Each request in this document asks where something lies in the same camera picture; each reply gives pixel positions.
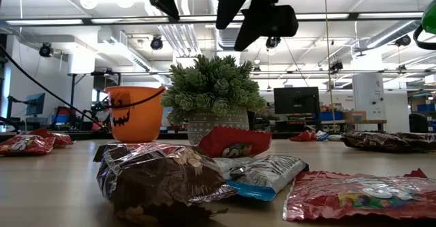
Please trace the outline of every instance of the jack-o'-lantern face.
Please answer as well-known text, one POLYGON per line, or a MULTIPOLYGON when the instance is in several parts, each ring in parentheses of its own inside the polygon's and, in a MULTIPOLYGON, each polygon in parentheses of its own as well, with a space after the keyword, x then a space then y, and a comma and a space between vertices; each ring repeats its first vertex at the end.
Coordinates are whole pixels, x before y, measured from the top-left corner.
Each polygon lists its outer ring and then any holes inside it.
MULTIPOLYGON (((110 94, 111 106, 123 106, 131 104, 129 92, 116 92, 110 94)), ((130 120, 130 107, 112 109, 112 127, 124 126, 130 120)))

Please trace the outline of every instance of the candy wrapper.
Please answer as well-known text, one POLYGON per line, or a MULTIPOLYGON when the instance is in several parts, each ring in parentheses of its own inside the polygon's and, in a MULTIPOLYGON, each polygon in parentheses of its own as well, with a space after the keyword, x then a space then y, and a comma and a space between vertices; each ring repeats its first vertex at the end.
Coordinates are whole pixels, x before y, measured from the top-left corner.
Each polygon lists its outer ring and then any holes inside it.
POLYGON ((0 144, 0 155, 46 155, 53 149, 55 138, 38 135, 16 135, 0 144))
POLYGON ((185 145, 145 143, 104 145, 97 182, 115 213, 138 224, 186 224, 216 213, 202 202, 236 191, 225 183, 212 159, 185 145))
POLYGON ((36 129, 30 132, 23 132, 22 134, 27 135, 38 135, 42 138, 54 138, 54 149, 62 149, 66 146, 73 145, 73 141, 71 140, 71 137, 67 134, 56 134, 56 133, 48 133, 47 128, 40 128, 36 129))
POLYGON ((267 151, 271 134, 232 127, 215 127, 200 141, 199 148, 209 157, 253 157, 267 151))
POLYGON ((265 201, 273 200, 302 170, 309 170, 301 159, 286 155, 214 160, 227 183, 238 190, 238 195, 265 201))
POLYGON ((342 141, 346 146, 370 151, 411 153, 436 151, 433 134, 378 134, 370 132, 346 132, 342 141))
POLYGON ((355 214, 436 218, 436 180, 421 178, 420 170, 412 174, 420 177, 301 173, 287 196, 283 219, 339 219, 355 214))

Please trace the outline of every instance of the green object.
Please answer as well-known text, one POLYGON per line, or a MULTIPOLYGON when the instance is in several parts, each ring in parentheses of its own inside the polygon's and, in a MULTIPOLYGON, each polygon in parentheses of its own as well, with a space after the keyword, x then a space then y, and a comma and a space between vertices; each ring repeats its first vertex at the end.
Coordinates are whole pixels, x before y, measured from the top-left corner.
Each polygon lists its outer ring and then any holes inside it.
POLYGON ((193 67, 171 65, 172 87, 161 101, 162 106, 172 107, 169 122, 180 124, 197 110, 211 109, 217 116, 224 116, 237 108, 258 111, 265 107, 259 85, 250 80, 250 61, 237 66, 231 56, 197 58, 193 67))
POLYGON ((414 33, 414 40, 418 47, 426 50, 436 50, 436 43, 421 42, 418 40, 423 30, 436 35, 436 0, 433 0, 426 8, 424 15, 422 15, 421 25, 414 33))

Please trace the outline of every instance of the computer monitor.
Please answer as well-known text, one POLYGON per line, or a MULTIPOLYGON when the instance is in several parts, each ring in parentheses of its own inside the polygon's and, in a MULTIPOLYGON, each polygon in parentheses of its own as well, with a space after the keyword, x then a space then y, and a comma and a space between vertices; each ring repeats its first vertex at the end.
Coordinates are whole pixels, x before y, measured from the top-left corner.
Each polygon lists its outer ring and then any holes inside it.
POLYGON ((274 88, 276 114, 319 113, 318 87, 274 88))
POLYGON ((26 97, 27 109, 26 115, 40 115, 44 111, 44 100, 46 99, 45 93, 29 95, 26 97))

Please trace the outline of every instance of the silver candy wrapper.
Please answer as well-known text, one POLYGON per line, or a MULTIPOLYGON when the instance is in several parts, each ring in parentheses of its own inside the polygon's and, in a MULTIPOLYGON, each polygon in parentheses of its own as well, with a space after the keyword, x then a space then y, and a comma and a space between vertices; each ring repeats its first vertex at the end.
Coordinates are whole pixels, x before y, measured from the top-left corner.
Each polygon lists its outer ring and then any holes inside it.
POLYGON ((241 196, 272 200, 298 173, 309 170, 297 157, 268 155, 253 158, 214 158, 227 183, 241 196))

